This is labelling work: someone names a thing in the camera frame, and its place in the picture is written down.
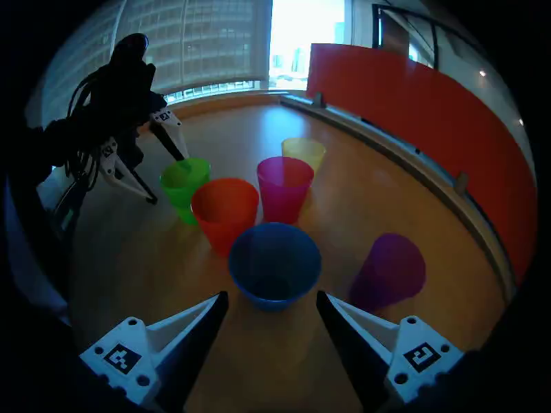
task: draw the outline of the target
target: purple cup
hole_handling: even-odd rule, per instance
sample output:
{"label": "purple cup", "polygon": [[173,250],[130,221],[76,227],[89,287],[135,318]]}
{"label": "purple cup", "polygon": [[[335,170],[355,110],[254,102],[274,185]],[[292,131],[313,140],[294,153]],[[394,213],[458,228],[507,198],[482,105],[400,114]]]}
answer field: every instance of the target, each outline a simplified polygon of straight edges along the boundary
{"label": "purple cup", "polygon": [[352,283],[350,303],[373,312],[413,297],[425,280],[425,261],[415,244],[398,234],[383,234]]}
{"label": "purple cup", "polygon": [[312,167],[299,159],[276,156],[258,164],[256,174],[264,220],[296,222],[314,178]]}

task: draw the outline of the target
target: yellow cup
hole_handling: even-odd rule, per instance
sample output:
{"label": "yellow cup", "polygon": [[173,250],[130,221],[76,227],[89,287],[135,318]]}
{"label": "yellow cup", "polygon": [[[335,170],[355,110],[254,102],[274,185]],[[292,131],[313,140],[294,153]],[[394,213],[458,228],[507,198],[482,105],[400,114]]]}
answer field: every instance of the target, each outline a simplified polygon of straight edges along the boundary
{"label": "yellow cup", "polygon": [[316,173],[325,155],[325,147],[315,140],[290,138],[281,142],[281,152],[283,156],[305,161]]}

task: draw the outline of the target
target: orange cup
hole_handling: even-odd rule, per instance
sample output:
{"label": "orange cup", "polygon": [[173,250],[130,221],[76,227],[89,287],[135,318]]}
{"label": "orange cup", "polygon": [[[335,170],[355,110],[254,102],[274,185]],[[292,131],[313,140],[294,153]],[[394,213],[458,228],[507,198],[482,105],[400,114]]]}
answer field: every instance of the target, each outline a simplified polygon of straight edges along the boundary
{"label": "orange cup", "polygon": [[239,235],[254,226],[258,191],[237,178],[212,180],[199,188],[191,199],[191,210],[212,249],[227,257]]}

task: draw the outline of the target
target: plastic cup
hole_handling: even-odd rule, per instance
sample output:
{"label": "plastic cup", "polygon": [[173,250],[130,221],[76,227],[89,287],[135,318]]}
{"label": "plastic cup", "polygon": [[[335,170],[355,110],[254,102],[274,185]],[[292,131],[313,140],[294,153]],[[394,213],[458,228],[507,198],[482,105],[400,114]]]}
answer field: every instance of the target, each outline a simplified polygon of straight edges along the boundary
{"label": "plastic cup", "polygon": [[258,308],[282,310],[318,282],[322,257],[314,241],[294,226],[262,224],[243,233],[229,255],[237,287]]}
{"label": "plastic cup", "polygon": [[315,140],[290,138],[281,142],[281,152],[283,156],[305,161],[312,167],[315,175],[325,155],[325,147]]}
{"label": "plastic cup", "polygon": [[314,178],[314,170],[300,159],[276,156],[256,169],[264,220],[293,224]]}
{"label": "plastic cup", "polygon": [[254,225],[258,192],[242,179],[212,180],[195,192],[191,210],[212,249],[227,257],[236,238]]}
{"label": "plastic cup", "polygon": [[425,284],[425,261],[408,238],[383,234],[350,289],[350,303],[367,312],[416,295]]}
{"label": "plastic cup", "polygon": [[160,176],[161,188],[186,224],[197,225],[190,208],[191,197],[209,181],[210,171],[211,166],[206,160],[188,158],[173,163]]}

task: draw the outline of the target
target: pink cup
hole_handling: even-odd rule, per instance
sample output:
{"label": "pink cup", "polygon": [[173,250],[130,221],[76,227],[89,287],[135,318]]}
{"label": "pink cup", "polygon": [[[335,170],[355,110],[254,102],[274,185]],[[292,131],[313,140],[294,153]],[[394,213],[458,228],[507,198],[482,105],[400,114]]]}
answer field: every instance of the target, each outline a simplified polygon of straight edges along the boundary
{"label": "pink cup", "polygon": [[268,158],[256,169],[264,220],[293,224],[314,178],[314,170],[299,159]]}

